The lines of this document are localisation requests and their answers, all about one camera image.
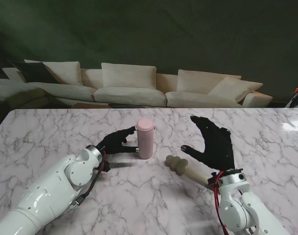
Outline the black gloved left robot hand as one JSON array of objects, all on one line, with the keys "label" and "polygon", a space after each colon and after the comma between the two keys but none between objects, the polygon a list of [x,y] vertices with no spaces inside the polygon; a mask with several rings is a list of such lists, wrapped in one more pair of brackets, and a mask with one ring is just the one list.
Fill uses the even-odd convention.
[{"label": "black gloved left robot hand", "polygon": [[127,137],[132,135],[136,131],[134,126],[118,130],[111,134],[108,134],[96,148],[106,154],[118,154],[118,153],[137,153],[140,151],[137,146],[124,146],[123,143],[127,143]]}]

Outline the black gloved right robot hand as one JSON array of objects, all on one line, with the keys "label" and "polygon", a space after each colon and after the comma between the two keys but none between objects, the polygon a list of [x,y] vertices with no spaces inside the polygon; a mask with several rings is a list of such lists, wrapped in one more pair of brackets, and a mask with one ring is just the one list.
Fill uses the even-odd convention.
[{"label": "black gloved right robot hand", "polygon": [[190,119],[201,131],[205,150],[200,152],[188,145],[181,146],[181,150],[212,169],[235,169],[230,131],[218,127],[206,117],[191,116]]}]

